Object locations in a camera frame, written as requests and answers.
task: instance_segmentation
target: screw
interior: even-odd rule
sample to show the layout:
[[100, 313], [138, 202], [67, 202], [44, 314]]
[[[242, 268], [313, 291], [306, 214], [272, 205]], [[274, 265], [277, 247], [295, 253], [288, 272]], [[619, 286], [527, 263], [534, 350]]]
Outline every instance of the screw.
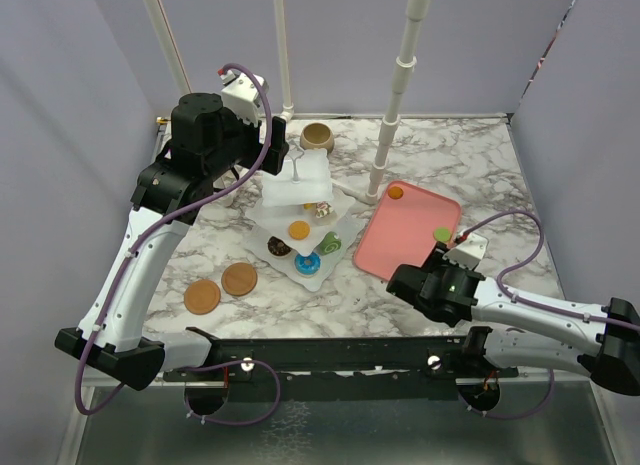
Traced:
[[[244, 357], [243, 358], [244, 361], [250, 361], [251, 357]], [[250, 372], [251, 370], [253, 370], [253, 367], [255, 365], [253, 363], [241, 363], [240, 364], [240, 368], [242, 368], [242, 370], [244, 370], [245, 372]]]
[[431, 370], [436, 371], [442, 366], [442, 360], [437, 355], [431, 355], [427, 358], [427, 365]]

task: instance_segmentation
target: white pole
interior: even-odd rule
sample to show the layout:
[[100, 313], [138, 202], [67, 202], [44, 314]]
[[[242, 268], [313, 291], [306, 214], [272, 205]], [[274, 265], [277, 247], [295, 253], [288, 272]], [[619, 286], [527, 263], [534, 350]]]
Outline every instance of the white pole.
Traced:
[[293, 101], [291, 99], [291, 79], [289, 78], [289, 55], [287, 53], [287, 29], [284, 18], [284, 0], [273, 0], [276, 15], [276, 37], [278, 40], [278, 60], [280, 62], [280, 81], [282, 82], [282, 114], [289, 122], [293, 117]]
[[416, 65], [415, 53], [418, 46], [420, 26], [427, 15], [430, 3], [431, 0], [409, 0], [407, 4], [407, 23], [402, 36], [400, 54], [396, 58], [396, 66], [391, 79], [391, 100], [382, 119], [378, 135], [378, 151], [369, 174], [369, 188], [365, 194], [367, 203], [373, 204], [378, 201], [378, 187], [382, 182], [382, 176], [387, 167], [387, 154], [400, 123], [398, 111], [400, 110], [402, 95], [407, 89]]
[[162, 1], [143, 1], [145, 7], [147, 8], [149, 18], [151, 19], [153, 29], [156, 32], [158, 41], [160, 42], [160, 46], [162, 47], [164, 57], [167, 60], [167, 64], [169, 65], [171, 75], [173, 76], [173, 79], [180, 89], [180, 94], [186, 95], [187, 93], [191, 93], [189, 78], [187, 77], [187, 72], [184, 69], [184, 65], [182, 64], [180, 52], [178, 52], [178, 46], [176, 45], [176, 41], [173, 38], [171, 27], [169, 27], [169, 20], [167, 19], [167, 14], [164, 10], [164, 7], [162, 6]]

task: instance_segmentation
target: pink tray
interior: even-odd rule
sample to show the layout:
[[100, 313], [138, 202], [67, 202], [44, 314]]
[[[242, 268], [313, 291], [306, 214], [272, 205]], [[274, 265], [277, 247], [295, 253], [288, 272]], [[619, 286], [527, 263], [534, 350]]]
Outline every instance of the pink tray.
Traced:
[[[402, 188], [402, 198], [387, 194]], [[456, 233], [460, 205], [410, 183], [391, 182], [358, 245], [353, 261], [358, 268], [389, 280], [398, 265], [422, 265], [436, 244], [433, 232], [440, 227]]]

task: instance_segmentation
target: orange cookie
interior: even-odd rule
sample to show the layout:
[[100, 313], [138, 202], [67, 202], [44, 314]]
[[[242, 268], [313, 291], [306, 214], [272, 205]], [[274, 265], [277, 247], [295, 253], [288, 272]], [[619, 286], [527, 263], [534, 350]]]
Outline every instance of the orange cookie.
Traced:
[[404, 195], [404, 192], [400, 187], [391, 187], [387, 193], [394, 200], [398, 200], [399, 198], [402, 198], [402, 195]]
[[198, 280], [184, 292], [184, 305], [191, 313], [204, 315], [220, 303], [220, 289], [211, 280]]
[[289, 225], [289, 235], [295, 240], [304, 240], [311, 233], [311, 227], [303, 220], [298, 220]]
[[248, 263], [234, 263], [224, 271], [221, 282], [225, 292], [241, 297], [256, 287], [258, 274]]

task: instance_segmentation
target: wire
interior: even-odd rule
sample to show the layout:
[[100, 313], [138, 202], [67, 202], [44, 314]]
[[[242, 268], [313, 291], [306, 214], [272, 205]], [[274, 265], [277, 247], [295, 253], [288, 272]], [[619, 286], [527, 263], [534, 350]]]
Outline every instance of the wire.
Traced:
[[538, 403], [538, 405], [536, 405], [532, 409], [527, 410], [526, 412], [517, 413], [515, 415], [502, 415], [500, 413], [482, 412], [477, 408], [473, 408], [471, 405], [469, 405], [465, 401], [465, 399], [462, 398], [462, 395], [459, 395], [458, 398], [462, 400], [462, 402], [465, 405], [467, 405], [467, 410], [469, 412], [475, 413], [476, 415], [480, 415], [483, 418], [491, 418], [493, 420], [520, 420], [522, 418], [528, 418], [535, 415], [536, 413], [543, 410], [547, 405], [549, 405], [555, 393], [555, 389], [556, 389], [556, 377], [555, 377], [555, 374], [553, 373], [553, 370], [549, 370], [549, 388], [547, 389], [547, 393], [542, 398], [540, 403]]
[[192, 210], [195, 210], [208, 203], [218, 200], [219, 198], [222, 198], [225, 195], [228, 195], [229, 193], [231, 193], [232, 191], [240, 187], [243, 183], [249, 180], [249, 178], [251, 178], [251, 176], [260, 168], [260, 165], [262, 165], [262, 162], [264, 161], [267, 155], [267, 152], [269, 151], [269, 147], [271, 146], [272, 115], [271, 115], [271, 107], [269, 105], [269, 101], [267, 100], [266, 92], [260, 85], [260, 82], [255, 77], [255, 75], [253, 75], [253, 73], [251, 73], [247, 68], [243, 67], [242, 65], [239, 65], [237, 63], [228, 63], [220, 69], [221, 73], [223, 74], [226, 73], [228, 70], [236, 70], [241, 73], [244, 73], [247, 76], [247, 78], [251, 80], [251, 82], [256, 87], [258, 95], [260, 96], [260, 100], [262, 101], [262, 105], [264, 107], [265, 121], [267, 122], [267, 130], [265, 134], [264, 144], [262, 145], [262, 149], [260, 150], [260, 154], [258, 155], [258, 158], [256, 159], [253, 166], [248, 170], [246, 175], [240, 178], [240, 180], [234, 182], [232, 185], [225, 188], [224, 190], [218, 193], [214, 193], [210, 197], [203, 198], [202, 200], [198, 200], [197, 202], [191, 203], [185, 207], [179, 208], [178, 210], [175, 210], [174, 212], [171, 212], [165, 215], [164, 217], [160, 218], [157, 222], [155, 222], [153, 225], [151, 225], [147, 230], [141, 233], [140, 236], [138, 236], [138, 239], [133, 243], [133, 245], [131, 245], [131, 248], [129, 248], [128, 250], [129, 254], [125, 256], [125, 258], [122, 260], [122, 263], [120, 264], [120, 267], [118, 268], [115, 274], [115, 277], [113, 278], [113, 282], [111, 282], [111, 286], [109, 287], [109, 291], [107, 292], [107, 296], [104, 300], [104, 304], [102, 305], [102, 308], [100, 309], [100, 313], [98, 314], [98, 318], [95, 321], [94, 330], [93, 332], [91, 332], [91, 334], [89, 335], [89, 339], [85, 343], [84, 349], [82, 350], [82, 355], [80, 356], [80, 362], [78, 363], [78, 369], [76, 371], [76, 377], [75, 377], [74, 398], [75, 398], [75, 403], [78, 411], [83, 415], [93, 415], [94, 413], [97, 413], [100, 410], [102, 410], [107, 405], [107, 403], [109, 403], [113, 399], [113, 397], [115, 397], [116, 394], [120, 390], [122, 390], [122, 388], [124, 387], [124, 384], [122, 383], [119, 384], [107, 396], [107, 398], [102, 403], [100, 403], [93, 409], [86, 408], [84, 403], [82, 402], [82, 377], [84, 375], [85, 366], [87, 365], [89, 353], [91, 352], [91, 349], [93, 348], [93, 345], [95, 344], [96, 339], [98, 338], [98, 334], [103, 329], [102, 325], [104, 323], [105, 318], [107, 317], [107, 314], [109, 313], [109, 308], [113, 303], [113, 298], [118, 290], [118, 285], [122, 281], [122, 278], [124, 277], [127, 271], [127, 268], [129, 267], [129, 264], [131, 263], [133, 257], [135, 257], [136, 251], [138, 251], [140, 247], [144, 244], [144, 242], [162, 225], [169, 223], [172, 220], [175, 220], [176, 218], [180, 217], [184, 213], [191, 212]]
[[220, 363], [218, 365], [212, 365], [210, 367], [203, 367], [203, 368], [188, 367], [188, 368], [183, 368], [182, 370], [186, 370], [188, 372], [212, 372], [214, 370], [220, 370], [221, 368], [232, 367], [234, 365], [240, 365], [243, 363], [255, 363], [256, 365], [260, 365], [261, 367], [266, 368], [269, 371], [269, 373], [273, 375], [273, 378], [276, 382], [276, 396], [273, 399], [273, 404], [271, 405], [269, 410], [267, 410], [263, 415], [260, 415], [258, 418], [245, 420], [241, 422], [233, 422], [230, 420], [221, 420], [219, 418], [213, 418], [211, 416], [198, 415], [191, 409], [191, 404], [189, 403], [189, 399], [187, 398], [185, 399], [185, 403], [184, 403], [189, 412], [187, 413], [187, 418], [190, 418], [191, 416], [195, 416], [205, 422], [216, 423], [218, 425], [227, 425], [230, 427], [247, 427], [249, 425], [255, 425], [256, 423], [260, 423], [266, 420], [267, 418], [269, 418], [271, 415], [273, 415], [273, 413], [278, 408], [278, 405], [280, 404], [281, 385], [280, 385], [280, 378], [278, 378], [278, 374], [268, 363], [261, 362], [260, 360], [235, 360], [233, 362]]
[[535, 248], [535, 250], [533, 251], [533, 253], [531, 255], [529, 255], [522, 262], [518, 262], [515, 265], [511, 265], [510, 267], [505, 268], [496, 277], [496, 283], [498, 284], [498, 288], [500, 289], [500, 291], [504, 295], [506, 295], [510, 299], [514, 299], [518, 303], [522, 303], [524, 305], [528, 305], [530, 307], [537, 308], [539, 310], [544, 310], [546, 312], [555, 313], [557, 315], [563, 315], [565, 317], [578, 318], [578, 319], [583, 320], [583, 321], [589, 321], [590, 320], [590, 321], [593, 321], [593, 322], [605, 323], [605, 324], [609, 324], [609, 325], [615, 325], [615, 326], [618, 326], [618, 327], [627, 328], [629, 330], [633, 330], [635, 332], [640, 333], [640, 326], [634, 325], [632, 323], [625, 322], [623, 320], [618, 320], [618, 319], [609, 318], [609, 317], [594, 317], [594, 316], [586, 316], [585, 317], [585, 314], [583, 314], [583, 313], [572, 312], [570, 310], [563, 310], [561, 308], [556, 308], [556, 307], [553, 307], [553, 306], [550, 306], [550, 305], [545, 305], [544, 303], [536, 302], [535, 300], [530, 300], [528, 298], [523, 298], [523, 297], [520, 297], [520, 296], [515, 296], [513, 293], [511, 293], [509, 291], [509, 289], [507, 288], [507, 286], [503, 283], [503, 279], [504, 279], [505, 275], [507, 275], [508, 273], [513, 272], [514, 270], [518, 270], [518, 269], [524, 267], [525, 265], [528, 265], [529, 263], [531, 263], [538, 256], [538, 254], [540, 253], [540, 250], [542, 250], [542, 247], [544, 245], [544, 233], [542, 231], [542, 223], [540, 223], [540, 219], [538, 217], [536, 217], [533, 213], [531, 213], [531, 212], [529, 212], [527, 210], [507, 210], [506, 212], [497, 213], [497, 214], [495, 214], [495, 215], [493, 215], [493, 216], [481, 221], [480, 223], [477, 223], [476, 225], [472, 226], [471, 228], [468, 228], [467, 230], [465, 230], [461, 235], [462, 235], [462, 237], [466, 237], [470, 233], [478, 230], [481, 227], [484, 227], [488, 223], [491, 223], [494, 220], [496, 220], [498, 218], [502, 218], [502, 217], [504, 217], [506, 215], [525, 215], [525, 216], [529, 217], [531, 220], [533, 220], [535, 222], [536, 226], [538, 227], [539, 239], [538, 239], [538, 244], [536, 245], [536, 248]]
[[[525, 258], [522, 262], [518, 262], [515, 265], [511, 265], [510, 267], [505, 268], [504, 270], [502, 270], [498, 276], [496, 277], [496, 283], [498, 285], [498, 288], [500, 289], [500, 291], [507, 296], [508, 298], [515, 300], [518, 303], [522, 303], [523, 305], [528, 305], [530, 307], [533, 308], [537, 308], [538, 310], [544, 310], [546, 312], [550, 312], [550, 313], [555, 313], [557, 315], [562, 315], [565, 317], [571, 317], [571, 318], [578, 318], [580, 320], [586, 321], [591, 320], [594, 322], [599, 322], [599, 323], [605, 323], [605, 324], [609, 324], [609, 325], [615, 325], [615, 326], [619, 326], [619, 327], [623, 327], [623, 328], [627, 328], [630, 330], [633, 330], [635, 332], [639, 332], [640, 333], [640, 326], [622, 321], [622, 320], [617, 320], [614, 318], [609, 318], [609, 317], [593, 317], [593, 316], [585, 316], [582, 313], [578, 313], [578, 312], [572, 312], [569, 310], [563, 310], [561, 308], [556, 308], [550, 305], [546, 305], [544, 303], [540, 303], [540, 302], [536, 302], [535, 300], [530, 300], [527, 298], [522, 298], [519, 295], [514, 295], [513, 293], [511, 293], [509, 291], [509, 289], [507, 288], [507, 286], [504, 284], [503, 279], [505, 277], [505, 275], [507, 275], [510, 272], [513, 272], [514, 270], [518, 270], [526, 265], [528, 265], [529, 263], [531, 263], [540, 253], [540, 251], [542, 250], [542, 247], [544, 246], [544, 232], [542, 231], [542, 223], [540, 222], [540, 219], [538, 217], [536, 217], [533, 213], [527, 211], [527, 210], [507, 210], [505, 212], [500, 212], [497, 213], [489, 218], [486, 218], [485, 220], [482, 220], [481, 222], [475, 224], [474, 226], [468, 228], [467, 230], [465, 230], [463, 233], [461, 233], [459, 235], [459, 239], [461, 241], [466, 240], [466, 238], [469, 236], [470, 233], [475, 232], [476, 230], [478, 230], [481, 227], [484, 227], [485, 225], [487, 225], [488, 223], [493, 222], [494, 220], [498, 219], [498, 218], [502, 218], [504, 216], [507, 215], [524, 215], [526, 217], [529, 217], [531, 220], [533, 220], [536, 224], [536, 226], [538, 227], [538, 244], [536, 245], [535, 250], [533, 251], [533, 253], [531, 253], [531, 255], [529, 255], [527, 258]], [[484, 417], [488, 417], [488, 418], [494, 418], [496, 420], [517, 420], [519, 418], [526, 418], [526, 417], [530, 417], [531, 415], [534, 415], [536, 413], [538, 413], [540, 410], [542, 410], [544, 407], [546, 407], [550, 402], [551, 402], [551, 398], [553, 397], [555, 391], [555, 375], [553, 373], [553, 370], [549, 370], [549, 389], [547, 391], [547, 394], [545, 395], [544, 399], [534, 408], [532, 408], [531, 410], [527, 411], [527, 412], [523, 412], [521, 414], [518, 415], [512, 415], [512, 416], [504, 416], [504, 415], [496, 415], [496, 414], [491, 414], [491, 413], [486, 413], [486, 412], [481, 412], [479, 410], [476, 410], [474, 408], [472, 408], [471, 406], [468, 407], [468, 409], [470, 411], [473, 411], [477, 414], [480, 414]]]
[[484, 379], [484, 382], [482, 383], [482, 388], [486, 391], [487, 388], [489, 387], [488, 382], [489, 380], [491, 380], [491, 377], [495, 376], [496, 377], [496, 384], [498, 383], [498, 376], [496, 375], [496, 371], [495, 370], [491, 370], [491, 373], [489, 375], [487, 375], [487, 378]]

